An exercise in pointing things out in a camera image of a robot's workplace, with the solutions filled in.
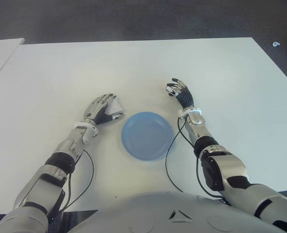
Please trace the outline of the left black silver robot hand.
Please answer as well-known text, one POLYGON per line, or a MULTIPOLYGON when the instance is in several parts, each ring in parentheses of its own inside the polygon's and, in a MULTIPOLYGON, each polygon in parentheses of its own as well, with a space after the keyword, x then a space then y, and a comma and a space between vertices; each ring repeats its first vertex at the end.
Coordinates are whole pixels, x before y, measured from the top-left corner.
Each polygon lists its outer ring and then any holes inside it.
POLYGON ((90 123, 94 126, 104 124, 119 119, 124 113, 106 114, 109 104, 116 98, 114 94, 106 94, 94 99, 87 107, 83 122, 90 123))

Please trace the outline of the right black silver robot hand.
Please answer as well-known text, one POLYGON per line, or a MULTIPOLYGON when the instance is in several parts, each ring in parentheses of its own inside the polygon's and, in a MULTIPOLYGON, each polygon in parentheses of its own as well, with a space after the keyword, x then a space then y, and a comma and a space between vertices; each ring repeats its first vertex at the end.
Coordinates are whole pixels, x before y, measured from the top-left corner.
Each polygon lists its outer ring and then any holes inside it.
POLYGON ((194 107, 192 94, 185 83, 176 78, 172 78, 172 81, 166 85, 169 96, 174 97, 183 109, 194 107))

